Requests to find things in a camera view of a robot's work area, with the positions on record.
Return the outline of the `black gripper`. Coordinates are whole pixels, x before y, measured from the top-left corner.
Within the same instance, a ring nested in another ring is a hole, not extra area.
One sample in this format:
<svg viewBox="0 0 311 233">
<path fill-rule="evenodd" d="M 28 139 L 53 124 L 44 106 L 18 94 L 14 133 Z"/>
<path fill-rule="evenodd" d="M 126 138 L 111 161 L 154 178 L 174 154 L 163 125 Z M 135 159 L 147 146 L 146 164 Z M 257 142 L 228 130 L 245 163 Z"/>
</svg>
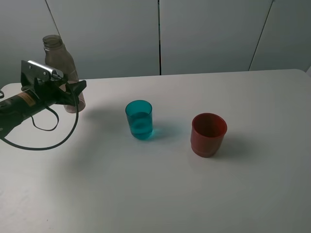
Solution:
<svg viewBox="0 0 311 233">
<path fill-rule="evenodd" d="M 22 90 L 31 90 L 45 104 L 60 104 L 75 106 L 78 97 L 86 88 L 86 81 L 62 82 L 42 81 L 40 79 L 21 79 Z"/>
</svg>

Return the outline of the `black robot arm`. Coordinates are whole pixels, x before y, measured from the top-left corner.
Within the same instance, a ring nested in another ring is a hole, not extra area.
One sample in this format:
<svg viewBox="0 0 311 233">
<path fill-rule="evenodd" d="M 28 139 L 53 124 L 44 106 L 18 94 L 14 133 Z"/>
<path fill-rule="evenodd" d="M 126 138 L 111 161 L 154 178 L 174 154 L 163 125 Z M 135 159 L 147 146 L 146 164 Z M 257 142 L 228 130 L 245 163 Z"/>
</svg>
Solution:
<svg viewBox="0 0 311 233">
<path fill-rule="evenodd" d="M 53 104 L 74 106 L 74 98 L 86 88 L 86 81 L 65 84 L 39 82 L 24 86 L 23 91 L 0 102 L 0 137 L 5 138 L 16 126 Z"/>
</svg>

